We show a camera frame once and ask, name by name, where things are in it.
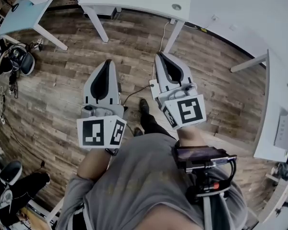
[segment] white wall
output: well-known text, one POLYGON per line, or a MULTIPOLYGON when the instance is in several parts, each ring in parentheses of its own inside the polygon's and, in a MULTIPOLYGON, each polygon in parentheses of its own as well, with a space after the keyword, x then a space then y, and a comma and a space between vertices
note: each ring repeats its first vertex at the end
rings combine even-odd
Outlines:
POLYGON ((255 57, 269 47, 288 66, 288 0, 192 0, 190 22, 255 57), (214 14, 219 20, 212 22, 214 14), (229 29, 232 24, 236 31, 229 29))
POLYGON ((276 217, 274 214, 267 222, 259 223, 253 230, 287 230, 288 229, 288 208, 283 208, 276 217))

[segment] sneaker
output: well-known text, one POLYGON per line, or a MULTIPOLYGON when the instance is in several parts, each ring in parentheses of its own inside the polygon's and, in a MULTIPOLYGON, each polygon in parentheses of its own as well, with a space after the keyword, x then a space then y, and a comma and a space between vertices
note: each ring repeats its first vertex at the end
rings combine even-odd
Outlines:
POLYGON ((141 99, 140 100, 140 112, 142 114, 143 113, 149 114, 149 105, 148 105, 146 99, 141 99))
POLYGON ((142 135, 144 135, 143 131, 140 128, 136 127, 134 129, 133 136, 136 137, 136 136, 142 136, 142 135))
POLYGON ((49 181, 47 181, 46 185, 49 185, 49 184, 50 184, 50 174, 49 174, 48 172, 47 172, 46 174, 47 174, 48 177, 49 177, 49 181))

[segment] wall outlet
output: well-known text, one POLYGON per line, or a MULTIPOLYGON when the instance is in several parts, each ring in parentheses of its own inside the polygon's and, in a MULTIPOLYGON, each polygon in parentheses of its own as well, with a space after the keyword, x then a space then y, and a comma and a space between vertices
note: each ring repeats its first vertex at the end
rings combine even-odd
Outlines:
POLYGON ((217 17, 215 14, 211 17, 211 20, 213 21, 217 21, 219 19, 219 17, 217 17))
POLYGON ((229 28, 232 31, 236 31, 238 27, 236 25, 232 24, 229 28))

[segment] black shoe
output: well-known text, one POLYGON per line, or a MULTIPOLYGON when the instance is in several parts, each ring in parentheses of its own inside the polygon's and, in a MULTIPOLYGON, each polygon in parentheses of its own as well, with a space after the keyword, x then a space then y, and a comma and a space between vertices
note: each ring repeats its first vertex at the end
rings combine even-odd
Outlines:
POLYGON ((133 133, 134 137, 142 136, 142 135, 144 135, 144 134, 143 134, 143 131, 140 128, 138 128, 138 127, 134 128, 134 133, 133 133))
POLYGON ((141 99, 140 100, 140 112, 142 114, 143 113, 149 114, 149 105, 148 105, 146 99, 141 99))

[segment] desk leg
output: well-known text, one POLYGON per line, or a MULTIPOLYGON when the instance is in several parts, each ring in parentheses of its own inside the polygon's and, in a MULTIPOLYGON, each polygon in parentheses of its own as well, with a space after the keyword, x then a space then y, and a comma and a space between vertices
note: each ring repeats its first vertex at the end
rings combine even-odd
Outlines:
POLYGON ((88 6, 82 6, 82 9, 84 12, 87 13, 88 17, 91 19, 91 22, 93 23, 94 27, 96 28, 97 32, 99 33, 102 41, 107 43, 109 41, 109 38, 105 32, 105 29, 102 27, 102 24, 95 12, 94 9, 88 6))
POLYGON ((20 42, 17 41, 16 39, 10 37, 10 36, 7 36, 7 35, 2 35, 1 37, 5 38, 7 41, 13 43, 13 44, 19 44, 20 42))
POLYGON ((48 31, 46 31, 39 24, 36 24, 33 29, 36 30, 39 34, 44 36, 49 41, 53 42, 56 46, 60 47, 63 50, 67 50, 67 46, 64 43, 62 43, 59 39, 57 39, 54 35, 52 35, 48 31))
POLYGON ((181 31, 183 25, 184 25, 183 21, 177 21, 176 26, 172 32, 172 35, 168 39, 168 44, 166 45, 166 47, 163 51, 164 53, 168 53, 169 50, 172 48, 172 46, 173 46, 179 32, 181 31))
POLYGON ((246 62, 243 62, 237 66, 234 66, 230 69, 231 72, 236 72, 236 71, 240 71, 240 70, 243 70, 243 69, 246 69, 248 67, 252 67, 252 66, 256 66, 260 63, 263 63, 264 61, 266 61, 266 58, 267 58, 267 54, 264 54, 262 56, 259 56, 259 57, 256 57, 254 59, 250 59, 246 62))

